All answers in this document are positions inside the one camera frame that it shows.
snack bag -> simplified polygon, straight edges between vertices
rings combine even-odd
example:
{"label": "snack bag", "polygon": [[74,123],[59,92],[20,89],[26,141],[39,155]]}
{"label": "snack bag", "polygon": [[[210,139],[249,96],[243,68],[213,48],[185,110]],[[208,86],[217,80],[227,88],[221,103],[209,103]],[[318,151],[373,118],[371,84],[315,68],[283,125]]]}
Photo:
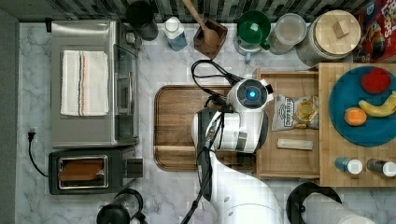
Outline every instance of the snack bag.
{"label": "snack bag", "polygon": [[317,96],[288,97],[278,94],[272,131],[319,128],[319,100]]}

red apple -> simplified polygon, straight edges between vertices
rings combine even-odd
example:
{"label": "red apple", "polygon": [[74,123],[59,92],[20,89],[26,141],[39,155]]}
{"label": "red apple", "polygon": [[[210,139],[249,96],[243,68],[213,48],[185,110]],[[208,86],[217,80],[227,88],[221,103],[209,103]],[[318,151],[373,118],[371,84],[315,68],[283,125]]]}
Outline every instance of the red apple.
{"label": "red apple", "polygon": [[370,94],[378,94],[385,91],[390,85],[390,76],[382,68],[373,68],[361,77],[361,87]]}

banana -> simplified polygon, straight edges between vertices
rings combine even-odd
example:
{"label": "banana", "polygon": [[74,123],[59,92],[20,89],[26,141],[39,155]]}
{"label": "banana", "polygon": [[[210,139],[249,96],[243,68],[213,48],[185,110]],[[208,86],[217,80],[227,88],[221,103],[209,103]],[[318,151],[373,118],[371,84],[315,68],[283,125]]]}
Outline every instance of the banana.
{"label": "banana", "polygon": [[385,101],[385,103],[382,105],[371,105],[366,101],[360,100],[359,106],[362,110],[364,110],[364,112],[366,112],[366,114],[370,115],[371,117],[387,117],[396,112],[396,91],[393,91],[388,97],[387,101]]}

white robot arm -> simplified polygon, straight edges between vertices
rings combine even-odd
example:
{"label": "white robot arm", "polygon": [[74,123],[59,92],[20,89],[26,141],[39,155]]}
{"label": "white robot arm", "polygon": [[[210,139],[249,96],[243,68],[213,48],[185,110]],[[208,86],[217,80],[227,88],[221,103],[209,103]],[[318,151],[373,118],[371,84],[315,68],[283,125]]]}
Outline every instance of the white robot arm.
{"label": "white robot arm", "polygon": [[[268,129],[264,108],[271,100],[272,89],[264,80],[244,79],[227,95],[233,113],[222,114],[207,107],[194,116],[191,128],[199,172],[203,179],[211,173],[203,195],[216,209],[219,224],[283,223],[271,189],[259,179],[223,165],[214,151],[221,148],[253,153],[259,148]],[[221,116],[224,126],[219,133]]]}

striped towel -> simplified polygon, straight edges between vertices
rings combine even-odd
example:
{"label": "striped towel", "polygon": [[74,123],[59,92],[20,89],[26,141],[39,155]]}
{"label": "striped towel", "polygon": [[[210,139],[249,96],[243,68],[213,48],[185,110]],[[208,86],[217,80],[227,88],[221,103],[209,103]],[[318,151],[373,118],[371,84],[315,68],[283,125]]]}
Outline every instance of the striped towel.
{"label": "striped towel", "polygon": [[107,80],[107,55],[104,52],[65,50],[61,114],[106,115]]}

